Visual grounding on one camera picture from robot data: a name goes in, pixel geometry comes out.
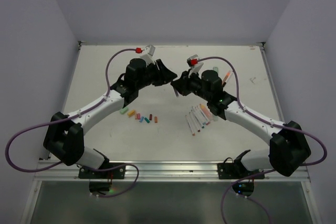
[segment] gray floor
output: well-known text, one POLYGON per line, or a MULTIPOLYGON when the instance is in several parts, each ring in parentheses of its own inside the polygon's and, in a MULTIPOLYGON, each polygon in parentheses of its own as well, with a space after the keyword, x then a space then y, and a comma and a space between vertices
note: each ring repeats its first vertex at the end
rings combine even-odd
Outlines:
MULTIPOLYGON (((115 191, 128 183, 113 183, 115 191)), ((112 199, 89 197, 88 182, 43 182, 33 224, 54 223, 223 223, 221 196, 228 183, 138 183, 112 199)), ((253 197, 277 223, 312 223, 300 183, 258 183, 253 197)), ((268 223, 263 210, 229 194, 229 223, 268 223)))

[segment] cable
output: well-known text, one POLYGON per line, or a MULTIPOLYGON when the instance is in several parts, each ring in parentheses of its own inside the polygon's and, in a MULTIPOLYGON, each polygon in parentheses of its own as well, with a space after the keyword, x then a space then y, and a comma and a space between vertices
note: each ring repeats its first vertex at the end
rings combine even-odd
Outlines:
MULTIPOLYGON (((123 50, 120 50, 118 52, 116 52, 108 61, 107 65, 106 65, 106 68, 105 68, 105 79, 106 79, 106 83, 107 83, 107 92, 106 92, 106 97, 109 96, 110 94, 110 81, 109 81, 109 77, 108 77, 108 71, 109 71, 109 66, 110 66, 110 63, 111 61, 117 56, 119 55, 120 53, 122 52, 126 52, 126 51, 136 51, 136 49, 133 49, 133 48, 127 48, 127 49, 123 49, 123 50)), ((99 105, 101 105, 103 102, 105 101, 105 99, 101 99, 97 104, 93 105, 92 107, 82 111, 82 115, 83 114, 86 114, 88 112, 90 112, 91 110, 97 108, 99 105)), ((58 124, 58 123, 63 123, 63 122, 67 122, 67 121, 70 121, 72 119, 75 119, 79 117, 79 115, 74 115, 74 116, 70 116, 68 118, 65 118, 65 119, 61 119, 61 120, 57 120, 57 121, 52 121, 52 122, 47 122, 47 123, 41 123, 41 124, 37 124, 37 125, 34 125, 34 126, 31 126, 31 127, 28 127, 26 129, 23 129, 17 133, 15 133, 8 141, 7 145, 6 145, 6 148, 5 148, 5 157, 6 157, 6 160, 8 162, 8 164, 20 171, 20 172, 23 172, 23 173, 36 173, 36 172, 42 172, 44 170, 48 170, 50 168, 53 168, 59 164, 61 164, 62 162, 57 162, 57 163, 54 163, 50 166, 47 166, 47 167, 43 167, 43 168, 40 168, 40 169, 24 169, 24 168, 21 168, 21 167, 18 167, 17 165, 15 165, 12 160, 10 159, 11 157, 9 156, 9 148, 10 148, 10 145, 12 144, 12 142, 14 141, 15 138, 17 138, 18 136, 20 136, 21 134, 27 132, 27 131, 31 131, 31 130, 34 130, 34 129, 37 129, 37 128, 40 128, 40 127, 44 127, 44 126, 50 126, 50 125, 54 125, 54 124, 58 124)))
POLYGON ((87 169, 89 169, 89 170, 91 170, 93 172, 109 172, 111 170, 120 169, 120 168, 126 167, 128 165, 134 167, 136 169, 136 171, 137 171, 137 176, 135 177, 135 180, 133 181, 133 183, 128 188, 126 188, 125 190, 123 190, 123 191, 121 191, 119 193, 112 194, 112 195, 99 195, 98 196, 99 198, 113 198, 113 197, 116 197, 118 195, 124 194, 127 191, 131 190, 135 186, 135 184, 137 183, 137 180, 139 178, 139 169, 138 169, 137 166, 135 166, 133 164, 122 164, 122 165, 118 165, 118 166, 115 166, 115 167, 112 167, 112 168, 108 168, 108 169, 94 169, 94 168, 86 167, 87 169))
MULTIPOLYGON (((200 61, 204 61, 204 60, 212 60, 212 59, 223 60, 224 62, 226 62, 226 63, 232 68, 232 72, 234 73, 234 75, 235 75, 235 79, 236 79, 237 102, 238 102, 239 106, 243 109, 244 106, 242 105, 242 103, 241 103, 241 101, 240 101, 240 96, 239 96, 239 81, 238 81, 238 74, 237 74, 237 72, 236 72, 234 66, 233 66, 227 59, 222 58, 222 57, 217 57, 217 56, 206 57, 206 58, 200 59, 200 60, 198 60, 198 61, 200 62, 200 61)), ((266 124, 268 124, 268 125, 271 125, 270 122, 268 122, 268 121, 266 121, 266 120, 264 120, 264 119, 258 117, 257 115, 254 115, 252 112, 250 112, 250 111, 248 111, 248 110, 246 110, 246 109, 245 109, 244 111, 245 111, 247 114, 249 114, 250 116, 254 117, 255 119, 257 119, 257 120, 259 120, 259 121, 261 121, 261 122, 263 122, 263 123, 266 123, 266 124)), ((304 134, 304 135, 306 135, 306 136, 311 137, 312 139, 314 139, 316 142, 318 142, 318 143, 321 145, 321 147, 322 147, 322 149, 323 149, 323 156, 322 156, 319 160, 317 160, 317 161, 314 161, 314 162, 311 162, 311 163, 306 163, 306 164, 305 164, 306 166, 320 164, 321 162, 323 162, 323 161, 327 158, 327 154, 328 154, 328 152, 327 152, 327 148, 326 148, 326 146, 323 144, 323 142, 322 142, 321 140, 319 140, 316 136, 314 136, 314 135, 312 135, 312 134, 310 134, 310 133, 308 133, 308 132, 306 132, 306 131, 299 130, 299 129, 294 129, 294 128, 287 127, 287 126, 284 126, 284 125, 274 124, 273 126, 274 126, 274 127, 277 127, 277 128, 281 128, 281 129, 290 130, 290 131, 294 131, 294 132, 298 132, 298 133, 304 134)), ((227 192, 230 190, 230 188, 231 188, 232 186, 236 185, 237 183, 239 183, 240 181, 243 181, 243 180, 246 180, 246 179, 250 179, 250 178, 254 178, 254 177, 258 176, 258 175, 263 175, 263 174, 267 174, 267 173, 272 173, 272 172, 274 172, 274 171, 275 171, 275 170, 272 169, 272 170, 268 170, 268 171, 266 171, 266 172, 261 172, 261 173, 257 173, 257 174, 253 174, 253 175, 247 176, 247 177, 245 177, 245 178, 241 178, 241 179, 239 179, 239 180, 233 182, 233 183, 231 184, 231 186, 229 186, 229 187, 225 190, 225 192, 224 192, 224 194, 223 194, 223 196, 222 196, 222 200, 221 200, 221 202, 220 202, 220 203, 221 203, 221 214, 222 214, 222 219, 223 219, 224 223, 227 224, 227 221, 226 221, 226 219, 225 219, 225 215, 224 215, 224 210, 223 210, 224 199, 225 199, 225 196, 226 196, 227 192)), ((266 212, 266 214, 267 214, 267 216, 268 216, 269 223, 271 223, 271 217, 270 217, 270 214, 269 214, 269 212, 267 211, 267 209, 266 209, 261 203, 257 202, 256 200, 254 200, 254 199, 250 199, 250 200, 253 201, 254 203, 258 204, 258 205, 259 205, 259 206, 266 212)))

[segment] robotic arm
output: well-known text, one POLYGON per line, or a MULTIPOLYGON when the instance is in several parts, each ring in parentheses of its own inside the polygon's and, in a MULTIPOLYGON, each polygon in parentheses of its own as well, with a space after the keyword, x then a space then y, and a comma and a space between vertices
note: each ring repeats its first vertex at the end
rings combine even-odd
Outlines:
POLYGON ((309 156, 310 149, 303 134, 273 127, 273 124, 286 125, 301 129, 291 121, 284 124, 267 118, 251 109, 253 114, 270 122, 270 125, 256 120, 245 113, 247 107, 239 106, 237 98, 223 91, 222 80, 216 71, 206 70, 199 77, 199 70, 203 63, 197 62, 197 56, 190 57, 188 64, 191 67, 184 71, 175 81, 177 75, 171 72, 161 60, 154 61, 152 56, 155 48, 147 46, 140 58, 132 59, 117 82, 110 87, 110 93, 99 97, 96 101, 84 108, 64 115, 60 112, 54 114, 51 121, 65 119, 73 115, 79 117, 59 124, 49 126, 44 147, 53 153, 66 165, 78 164, 95 169, 106 169, 109 160, 100 152, 84 146, 84 135, 98 122, 109 114, 120 110, 134 101, 139 90, 149 86, 161 86, 171 83, 173 88, 181 95, 193 93, 207 101, 207 106, 214 115, 224 120, 237 123, 263 139, 269 146, 269 151, 250 151, 241 153, 232 164, 224 168, 227 172, 243 177, 248 171, 256 169, 274 168, 284 176, 290 176, 309 156), (92 107, 99 101, 104 102, 91 110, 81 114, 82 111, 92 107))

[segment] gray wall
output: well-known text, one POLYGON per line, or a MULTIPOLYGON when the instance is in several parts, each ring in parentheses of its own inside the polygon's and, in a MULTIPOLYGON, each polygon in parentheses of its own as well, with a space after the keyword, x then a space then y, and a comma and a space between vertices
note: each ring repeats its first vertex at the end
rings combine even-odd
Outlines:
MULTIPOLYGON (((0 0, 0 223, 18 223, 33 174, 7 165, 4 148, 20 129, 50 120, 62 107, 77 42, 56 0, 0 0)), ((13 144, 14 162, 36 168, 46 129, 13 144)))
POLYGON ((289 0, 57 0, 80 40, 113 44, 266 41, 289 0))
MULTIPOLYGON (((266 43, 266 53, 287 120, 320 137, 329 156, 309 168, 323 223, 335 223, 336 1, 291 0, 266 43)), ((311 144, 310 160, 321 157, 311 144)))

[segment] white wall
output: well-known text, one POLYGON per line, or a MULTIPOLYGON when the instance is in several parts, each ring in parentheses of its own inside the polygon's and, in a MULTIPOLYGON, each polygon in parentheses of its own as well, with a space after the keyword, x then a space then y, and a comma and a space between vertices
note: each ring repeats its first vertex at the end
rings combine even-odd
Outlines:
MULTIPOLYGON (((77 42, 56 0, 0 0, 0 223, 18 223, 33 174, 13 170, 4 158, 20 129, 49 121, 61 109, 77 42)), ((16 164, 36 168, 46 129, 18 138, 16 164)))
MULTIPOLYGON (((266 43, 266 54, 287 120, 326 144, 327 160, 309 167, 323 223, 335 223, 336 0, 291 0, 266 43)), ((310 160, 321 157, 312 145, 310 160)))
POLYGON ((57 0, 80 40, 108 44, 266 41, 289 0, 57 0))

